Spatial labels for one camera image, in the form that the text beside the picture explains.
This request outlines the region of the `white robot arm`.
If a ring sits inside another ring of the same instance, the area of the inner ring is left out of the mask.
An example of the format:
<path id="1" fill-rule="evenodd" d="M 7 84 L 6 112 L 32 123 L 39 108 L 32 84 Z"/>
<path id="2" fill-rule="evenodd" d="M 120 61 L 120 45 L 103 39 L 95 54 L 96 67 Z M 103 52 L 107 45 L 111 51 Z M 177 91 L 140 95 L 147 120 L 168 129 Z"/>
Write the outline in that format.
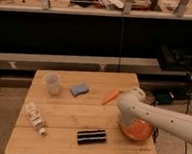
<path id="1" fill-rule="evenodd" d="M 124 122 L 129 116 L 142 119 L 192 144 L 192 115 L 148 105 L 145 99 L 146 94 L 141 88 L 132 88 L 120 96 L 117 106 Z"/>

